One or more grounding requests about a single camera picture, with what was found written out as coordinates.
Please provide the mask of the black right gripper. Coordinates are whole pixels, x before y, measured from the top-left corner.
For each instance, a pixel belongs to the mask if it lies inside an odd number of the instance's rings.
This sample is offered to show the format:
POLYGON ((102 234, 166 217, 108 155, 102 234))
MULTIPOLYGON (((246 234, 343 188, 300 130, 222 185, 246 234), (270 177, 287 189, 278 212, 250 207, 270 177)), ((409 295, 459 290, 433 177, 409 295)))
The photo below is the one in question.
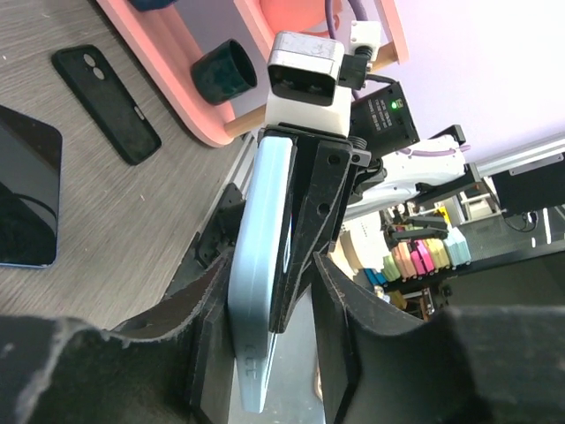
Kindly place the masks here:
POLYGON ((380 157, 377 151, 369 151, 367 144, 358 136, 337 136, 288 124, 265 124, 263 128, 258 184, 286 186, 290 177, 269 317, 269 326, 277 327, 279 334, 286 330, 300 299, 301 276, 314 248, 329 242, 322 232, 343 194, 350 167, 368 166, 372 157, 380 157))

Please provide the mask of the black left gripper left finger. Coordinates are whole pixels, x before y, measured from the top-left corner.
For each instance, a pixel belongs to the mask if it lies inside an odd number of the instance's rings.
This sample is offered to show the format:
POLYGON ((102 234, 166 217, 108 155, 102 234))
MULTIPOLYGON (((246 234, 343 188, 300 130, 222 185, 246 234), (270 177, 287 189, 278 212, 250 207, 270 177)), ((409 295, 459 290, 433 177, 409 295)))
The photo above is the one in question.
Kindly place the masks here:
POLYGON ((230 265, 216 260, 112 330, 70 317, 3 316, 2 422, 227 422, 230 265))

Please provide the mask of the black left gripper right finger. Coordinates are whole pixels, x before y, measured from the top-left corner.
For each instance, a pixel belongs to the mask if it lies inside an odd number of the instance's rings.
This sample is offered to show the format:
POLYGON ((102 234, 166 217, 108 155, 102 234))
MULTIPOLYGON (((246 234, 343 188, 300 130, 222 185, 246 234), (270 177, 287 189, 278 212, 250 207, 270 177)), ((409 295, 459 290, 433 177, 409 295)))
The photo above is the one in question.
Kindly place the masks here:
POLYGON ((313 260, 326 422, 563 422, 562 307, 447 307, 422 321, 313 260))

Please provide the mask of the light blue phone case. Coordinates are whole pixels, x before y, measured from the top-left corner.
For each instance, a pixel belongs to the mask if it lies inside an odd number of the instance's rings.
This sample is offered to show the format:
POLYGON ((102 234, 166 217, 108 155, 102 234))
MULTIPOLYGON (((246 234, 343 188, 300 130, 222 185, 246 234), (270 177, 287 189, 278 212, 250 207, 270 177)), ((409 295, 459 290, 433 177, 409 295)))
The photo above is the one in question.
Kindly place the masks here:
POLYGON ((292 148, 287 137, 261 140, 230 269, 231 334, 241 403, 249 413, 263 411, 276 345, 269 320, 292 148))

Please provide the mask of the black phone blue frame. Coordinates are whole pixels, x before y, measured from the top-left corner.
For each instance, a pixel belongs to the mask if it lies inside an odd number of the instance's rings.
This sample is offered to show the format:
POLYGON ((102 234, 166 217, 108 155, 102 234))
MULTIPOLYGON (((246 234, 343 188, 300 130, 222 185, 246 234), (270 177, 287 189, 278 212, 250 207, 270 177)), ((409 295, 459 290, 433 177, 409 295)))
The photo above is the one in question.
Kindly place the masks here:
POLYGON ((63 137, 1 108, 1 264, 47 268, 57 257, 63 137))

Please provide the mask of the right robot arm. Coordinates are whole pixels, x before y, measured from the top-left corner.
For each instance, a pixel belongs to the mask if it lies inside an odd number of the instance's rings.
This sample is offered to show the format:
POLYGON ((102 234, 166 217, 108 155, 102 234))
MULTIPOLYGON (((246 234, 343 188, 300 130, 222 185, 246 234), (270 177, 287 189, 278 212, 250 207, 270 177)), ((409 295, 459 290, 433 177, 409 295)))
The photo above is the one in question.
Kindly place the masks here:
POLYGON ((417 197, 437 197, 469 177, 459 125, 420 140, 400 83, 370 74, 383 88, 351 105, 348 136, 331 132, 328 108, 270 93, 266 136, 290 139, 296 149, 283 227, 290 231, 290 263, 275 279, 269 328, 283 333, 309 284, 303 274, 315 253, 338 238, 343 219, 417 197))

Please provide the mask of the black phone case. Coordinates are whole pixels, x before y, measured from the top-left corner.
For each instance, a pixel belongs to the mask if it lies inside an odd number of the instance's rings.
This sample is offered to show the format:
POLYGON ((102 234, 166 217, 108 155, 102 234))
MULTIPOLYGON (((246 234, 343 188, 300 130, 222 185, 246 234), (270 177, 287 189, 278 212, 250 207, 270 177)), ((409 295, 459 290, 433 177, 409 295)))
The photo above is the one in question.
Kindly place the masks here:
POLYGON ((161 148, 158 133, 97 47, 59 49, 51 63, 127 164, 139 165, 161 148))

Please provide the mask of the dark green cup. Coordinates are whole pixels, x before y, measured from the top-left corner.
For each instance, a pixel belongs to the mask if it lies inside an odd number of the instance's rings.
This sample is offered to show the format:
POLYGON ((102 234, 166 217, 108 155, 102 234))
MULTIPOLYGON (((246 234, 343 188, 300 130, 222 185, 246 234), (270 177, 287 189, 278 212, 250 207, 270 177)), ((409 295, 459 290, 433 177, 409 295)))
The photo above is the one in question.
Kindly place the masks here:
POLYGON ((205 102, 213 106, 255 89, 257 74, 243 46, 228 39, 191 66, 192 82, 205 102))

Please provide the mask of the pink three-tier shelf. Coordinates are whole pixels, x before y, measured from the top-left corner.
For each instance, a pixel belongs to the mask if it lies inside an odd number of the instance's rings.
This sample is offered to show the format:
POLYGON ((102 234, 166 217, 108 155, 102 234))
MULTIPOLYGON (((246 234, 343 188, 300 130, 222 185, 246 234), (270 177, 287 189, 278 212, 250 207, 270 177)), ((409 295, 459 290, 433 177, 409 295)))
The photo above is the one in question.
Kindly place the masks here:
MULTIPOLYGON (((137 11, 129 1, 95 1, 141 62, 153 82, 169 101, 185 126, 202 142, 214 148, 229 145, 236 137, 260 127, 266 105, 235 117, 230 102, 206 103, 192 82, 190 68, 202 57, 189 27, 169 5, 156 11, 137 11)), ((395 1, 374 1, 390 42, 379 50, 372 71, 393 63, 404 63, 409 51, 395 1)), ((260 1, 234 1, 253 43, 268 58, 275 33, 267 22, 260 1)))

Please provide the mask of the blue cup on shelf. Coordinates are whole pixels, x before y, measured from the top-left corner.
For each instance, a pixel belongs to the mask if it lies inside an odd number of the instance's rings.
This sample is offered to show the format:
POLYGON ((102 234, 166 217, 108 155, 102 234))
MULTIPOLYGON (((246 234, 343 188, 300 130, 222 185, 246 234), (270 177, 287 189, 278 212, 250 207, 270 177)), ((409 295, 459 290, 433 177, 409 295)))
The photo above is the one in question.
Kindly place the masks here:
POLYGON ((130 0, 130 4, 141 12, 157 11, 169 7, 177 0, 130 0))

